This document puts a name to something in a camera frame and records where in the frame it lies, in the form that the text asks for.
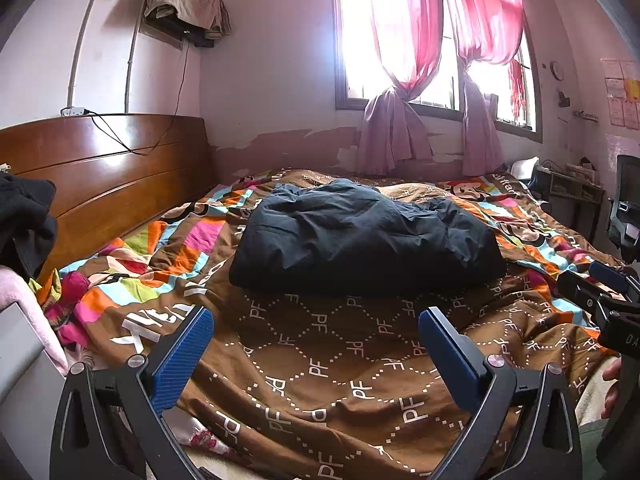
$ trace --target black jacket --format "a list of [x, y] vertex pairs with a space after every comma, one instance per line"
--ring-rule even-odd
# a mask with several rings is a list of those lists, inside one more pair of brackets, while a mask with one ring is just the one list
[[446, 198], [392, 200], [338, 179], [277, 185], [251, 214], [229, 270], [244, 288], [372, 296], [503, 276], [491, 228]]
[[49, 215], [56, 186], [0, 173], [0, 264], [25, 280], [36, 276], [56, 241], [58, 224]]

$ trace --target desk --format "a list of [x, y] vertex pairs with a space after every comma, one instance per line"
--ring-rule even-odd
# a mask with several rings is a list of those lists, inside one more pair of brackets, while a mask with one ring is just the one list
[[598, 228], [598, 220], [600, 219], [604, 189], [572, 176], [556, 173], [542, 166], [538, 166], [534, 170], [531, 185], [531, 191], [538, 193], [542, 200], [548, 201], [549, 197], [557, 196], [574, 202], [574, 216], [570, 225], [570, 228], [574, 231], [577, 231], [578, 228], [578, 218], [580, 218], [582, 204], [593, 204], [595, 211], [591, 222], [591, 232], [587, 238], [589, 243], [593, 244], [596, 229]]

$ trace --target screw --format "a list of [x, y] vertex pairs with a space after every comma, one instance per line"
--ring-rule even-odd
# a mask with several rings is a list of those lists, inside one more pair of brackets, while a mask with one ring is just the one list
[[499, 354], [491, 354], [486, 360], [494, 368], [502, 368], [505, 363], [504, 357]]
[[139, 368], [144, 363], [145, 363], [145, 357], [140, 354], [136, 354], [130, 357], [129, 360], [127, 361], [127, 365], [129, 365], [131, 368]]
[[78, 361], [77, 363], [73, 363], [71, 365], [71, 368], [69, 368], [69, 371], [71, 372], [72, 375], [81, 374], [84, 371], [84, 363], [81, 361]]
[[549, 363], [546, 367], [549, 368], [549, 371], [553, 375], [560, 375], [562, 373], [562, 368], [559, 367], [556, 363]]

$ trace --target red cloth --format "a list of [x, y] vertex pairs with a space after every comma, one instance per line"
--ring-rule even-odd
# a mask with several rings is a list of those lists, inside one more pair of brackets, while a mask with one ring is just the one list
[[511, 88], [511, 110], [517, 119], [522, 107], [527, 108], [527, 95], [524, 91], [524, 74], [518, 61], [513, 58], [509, 63], [509, 88]]

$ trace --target blue gripper pad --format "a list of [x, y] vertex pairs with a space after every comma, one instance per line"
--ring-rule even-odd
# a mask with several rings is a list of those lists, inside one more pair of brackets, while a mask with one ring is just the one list
[[478, 367], [483, 368], [482, 352], [460, 335], [437, 307], [420, 314], [418, 332], [457, 406], [475, 413], [484, 399], [478, 373]]
[[622, 272], [617, 272], [616, 269], [612, 269], [600, 262], [591, 263], [589, 275], [620, 294], [626, 294], [629, 290], [626, 276]]
[[209, 310], [203, 308], [165, 356], [152, 377], [154, 393], [149, 399], [158, 415], [175, 406], [196, 364], [209, 345], [212, 333], [213, 316]]

